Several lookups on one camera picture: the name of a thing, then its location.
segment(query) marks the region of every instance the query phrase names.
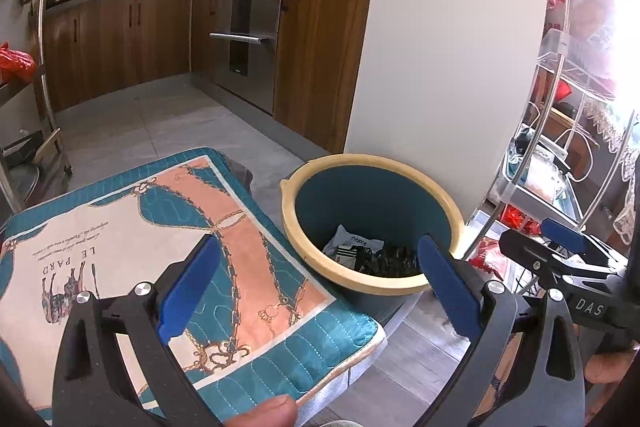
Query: human hand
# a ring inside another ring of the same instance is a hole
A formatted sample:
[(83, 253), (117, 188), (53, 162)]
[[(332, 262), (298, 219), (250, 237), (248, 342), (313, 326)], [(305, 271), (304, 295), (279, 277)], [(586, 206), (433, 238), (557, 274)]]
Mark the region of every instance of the human hand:
[(283, 394), (230, 418), (225, 427), (293, 427), (297, 418), (298, 405), (292, 397)]
[(584, 368), (584, 378), (591, 383), (605, 384), (604, 390), (589, 405), (586, 412), (586, 422), (590, 422), (614, 393), (618, 384), (625, 377), (626, 372), (636, 356), (636, 350), (622, 353), (603, 353), (594, 355)]

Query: white column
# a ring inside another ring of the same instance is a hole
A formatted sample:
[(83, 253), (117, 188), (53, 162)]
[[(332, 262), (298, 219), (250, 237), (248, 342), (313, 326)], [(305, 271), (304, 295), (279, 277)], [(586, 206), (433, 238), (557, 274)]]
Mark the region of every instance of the white column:
[(407, 163), (466, 218), (532, 84), (546, 0), (371, 0), (346, 152)]

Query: beige bucket rim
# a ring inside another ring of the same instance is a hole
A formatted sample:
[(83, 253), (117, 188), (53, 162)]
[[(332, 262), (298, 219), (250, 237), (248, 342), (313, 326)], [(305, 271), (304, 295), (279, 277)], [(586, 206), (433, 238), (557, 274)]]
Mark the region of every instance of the beige bucket rim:
[(451, 245), (449, 248), (452, 252), (456, 251), (465, 223), (453, 199), (442, 187), (426, 174), (395, 160), (370, 154), (345, 153), (311, 160), (295, 171), (289, 180), (280, 182), (282, 190), (282, 223), (285, 234), (296, 252), (320, 275), (351, 290), (372, 295), (408, 295), (427, 289), (429, 282), (423, 274), (392, 279), (364, 275), (351, 270), (327, 257), (306, 237), (298, 222), (295, 208), (296, 195), (300, 187), (318, 172), (343, 165), (377, 167), (396, 172), (424, 188), (436, 198), (443, 208), (451, 227)]

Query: teal quilted fabric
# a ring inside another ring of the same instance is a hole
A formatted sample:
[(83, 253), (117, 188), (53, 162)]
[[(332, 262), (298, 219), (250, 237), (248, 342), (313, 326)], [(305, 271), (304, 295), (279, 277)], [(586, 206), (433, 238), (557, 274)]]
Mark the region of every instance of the teal quilted fabric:
[[(210, 158), (222, 173), (225, 182), (230, 185), (261, 225), (271, 233), (276, 242), (300, 261), (289, 241), (228, 171), (223, 157), (208, 148), (189, 150), (131, 169), (25, 210), (10, 220), (6, 237), (11, 238), (26, 230), (34, 229), (51, 217), (107, 194), (111, 196), (92, 204), (113, 203), (118, 198), (130, 194), (132, 190), (123, 190), (123, 188), (203, 155)], [(222, 182), (210, 168), (193, 169), (192, 174), (206, 184), (223, 188)], [(211, 225), (196, 206), (189, 201), (177, 198), (165, 187), (152, 186), (146, 190), (140, 196), (140, 211), (146, 220), (158, 225), (169, 227), (186, 225), (203, 229)], [(29, 236), (38, 233), (42, 228), (33, 230)], [(304, 282), (304, 276), (292, 267), (274, 245), (266, 242), (265, 246), (271, 258), (272, 275), (278, 281), (282, 298), (292, 301)], [(0, 261), (0, 298), (9, 283), (13, 265), (13, 252), (8, 251)], [(231, 276), (232, 269), (223, 256), (221, 266), (187, 326), (194, 340), (200, 344), (224, 341), (232, 336), (232, 325), (236, 319), (232, 305), (234, 285)], [(289, 394), (294, 399), (300, 399), (332, 369), (370, 343), (378, 331), (377, 323), (367, 315), (350, 309), (331, 287), (327, 287), (326, 290), (334, 295), (335, 301), (283, 341), (226, 377), (210, 383), (207, 380), (204, 386), (200, 386), (198, 382), (206, 378), (207, 374), (201, 369), (187, 371), (188, 378), (194, 382), (198, 392), (221, 420), (224, 421), (245, 412), (257, 403), (279, 394)], [(21, 385), (17, 364), (12, 360), (10, 350), (1, 342), (1, 339), (0, 359), (8, 367), (12, 378)], [(142, 393), (140, 399), (147, 408), (155, 405), (154, 398), (148, 389)], [(162, 414), (158, 407), (152, 410)], [(44, 419), (50, 419), (50, 409), (40, 411), (40, 415)]]

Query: oven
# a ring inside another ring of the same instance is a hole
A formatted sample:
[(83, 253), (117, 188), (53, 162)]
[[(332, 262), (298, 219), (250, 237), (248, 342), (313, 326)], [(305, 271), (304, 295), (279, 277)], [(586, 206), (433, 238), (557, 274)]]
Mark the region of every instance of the oven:
[(211, 0), (214, 81), (273, 114), (281, 0)]

